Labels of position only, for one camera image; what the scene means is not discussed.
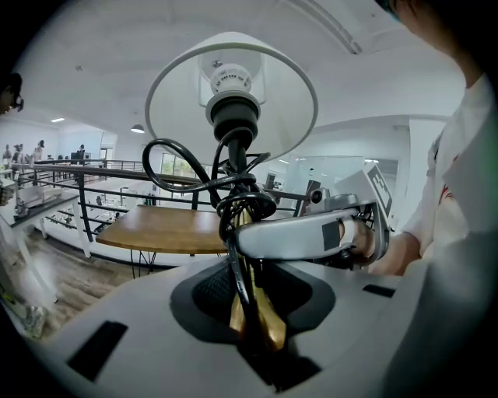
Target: coiled black cord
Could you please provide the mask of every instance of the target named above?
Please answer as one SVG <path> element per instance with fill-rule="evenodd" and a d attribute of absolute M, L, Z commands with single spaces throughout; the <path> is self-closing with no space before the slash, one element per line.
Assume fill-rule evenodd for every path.
<path fill-rule="evenodd" d="M 242 211 L 247 210 L 254 222 L 261 221 L 275 213 L 277 205 L 274 199 L 266 194 L 258 185 L 256 185 L 256 177 L 249 172 L 259 163 L 265 161 L 270 154 L 255 154 L 247 155 L 247 157 L 255 157 L 241 173 L 236 173 L 231 167 L 228 160 L 219 161 L 221 151 L 224 146 L 242 131 L 249 130 L 246 127 L 236 127 L 229 131 L 218 144 L 214 160 L 212 162 L 211 178 L 202 167 L 201 163 L 195 156 L 179 142 L 168 138 L 160 138 L 151 141 L 143 150 L 142 162 L 143 169 L 147 176 L 160 188 L 176 193 L 191 193 L 207 190 L 211 195 L 211 205 L 216 209 L 216 213 L 220 217 L 219 236 L 228 247 L 228 254 L 232 266 L 233 274 L 237 284 L 237 291 L 240 297 L 240 302 L 243 306 L 247 320 L 257 319 L 257 308 L 254 304 L 254 297 L 247 290 L 245 282 L 249 281 L 247 272 L 240 266 L 235 239 L 233 232 L 235 230 L 235 219 Z M 183 159 L 185 159 L 191 168 L 197 173 L 201 183 L 191 185 L 189 187 L 175 187 L 173 184 L 161 180 L 154 173 L 150 166 L 149 156 L 150 151 L 156 145 L 166 146 L 173 149 Z M 225 177 L 218 178 L 218 170 L 222 167 L 226 173 Z M 216 188 L 231 186 L 230 193 L 221 198 L 218 195 Z"/>

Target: round wooden tabletop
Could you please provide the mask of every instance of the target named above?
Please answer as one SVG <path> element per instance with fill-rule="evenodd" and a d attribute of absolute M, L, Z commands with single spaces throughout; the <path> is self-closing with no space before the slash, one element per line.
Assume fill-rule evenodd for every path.
<path fill-rule="evenodd" d="M 139 205 L 109 225 L 98 243 L 154 253 L 226 253 L 213 211 Z"/>

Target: white lamp shade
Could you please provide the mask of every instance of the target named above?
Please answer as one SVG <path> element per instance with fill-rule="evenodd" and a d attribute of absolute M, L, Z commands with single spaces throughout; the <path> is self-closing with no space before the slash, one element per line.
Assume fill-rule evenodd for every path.
<path fill-rule="evenodd" d="M 309 135 L 318 103 L 304 71 L 260 40 L 227 32 L 183 53 L 156 78 L 146 100 L 146 123 L 153 137 L 178 141 L 201 163 L 212 164 L 218 141 L 205 116 L 205 105 L 213 97 L 206 69 L 210 60 L 220 59 L 256 73 L 251 76 L 250 94 L 260 103 L 261 115 L 258 136 L 248 153 L 271 152 L 270 159 L 278 158 Z"/>

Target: black railing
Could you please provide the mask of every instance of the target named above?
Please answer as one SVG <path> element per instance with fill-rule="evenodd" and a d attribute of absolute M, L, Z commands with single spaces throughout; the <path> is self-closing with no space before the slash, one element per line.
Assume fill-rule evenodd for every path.
<path fill-rule="evenodd" d="M 179 197 L 164 197 L 155 195 L 133 194 L 130 192 L 117 192 L 113 190 L 102 190 L 89 187 L 91 183 L 107 180 L 108 178 L 122 178 L 127 180 L 141 180 L 149 181 L 147 175 L 143 172 L 141 162 L 129 162 L 125 160 L 107 161 L 102 159 L 72 159 L 72 160 L 45 160 L 36 162 L 33 167 L 27 164 L 12 164 L 12 168 L 16 172 L 17 183 L 19 188 L 22 189 L 27 184 L 40 186 L 53 186 L 65 189 L 78 190 L 79 192 L 79 205 L 81 207 L 81 215 L 78 215 L 83 220 L 83 226 L 86 236 L 90 242 L 93 241 L 93 235 L 98 235 L 98 232 L 93 231 L 89 224 L 90 222 L 99 223 L 98 229 L 112 224 L 108 220 L 99 220 L 88 216 L 87 208 L 97 208 L 106 211 L 115 211 L 120 213 L 128 212 L 126 208 L 114 208 L 105 204 L 90 204 L 86 203 L 86 192 L 93 192 L 105 195 L 114 195 L 122 197 L 135 197 L 151 201 L 166 201 L 176 203 L 187 203 L 191 205 L 191 209 L 197 210 L 199 205 L 210 205 L 209 202 L 200 201 L 199 193 L 193 193 L 191 199 L 183 199 Z M 160 174 L 159 178 L 168 183 L 180 184 L 181 186 L 188 186 L 199 183 L 200 180 L 194 178 L 187 178 L 181 176 L 171 176 Z M 292 211 L 293 217 L 297 217 L 300 212 L 301 204 L 305 197 L 298 194 L 288 194 L 277 190 L 266 190 L 277 201 L 281 199 L 291 199 L 296 201 L 294 208 L 278 208 L 280 211 Z M 59 211 L 68 217 L 75 217 L 70 211 Z M 67 228 L 75 229 L 74 225 L 57 220 L 54 217 L 47 217 L 52 222 L 61 224 Z"/>

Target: wooden floor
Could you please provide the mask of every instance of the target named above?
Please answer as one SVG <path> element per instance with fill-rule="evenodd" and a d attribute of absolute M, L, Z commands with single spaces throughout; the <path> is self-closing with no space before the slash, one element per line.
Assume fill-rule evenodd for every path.
<path fill-rule="evenodd" d="M 42 305 L 48 310 L 43 338 L 59 330 L 112 289 L 133 278 L 129 265 L 96 257 L 87 259 L 83 252 L 73 250 L 55 239 L 43 239 L 39 232 L 34 232 L 26 244 L 37 269 L 54 289 L 58 302 L 52 303 L 44 297 L 41 287 L 26 269 L 20 255 L 7 272 L 21 297 L 32 305 Z"/>

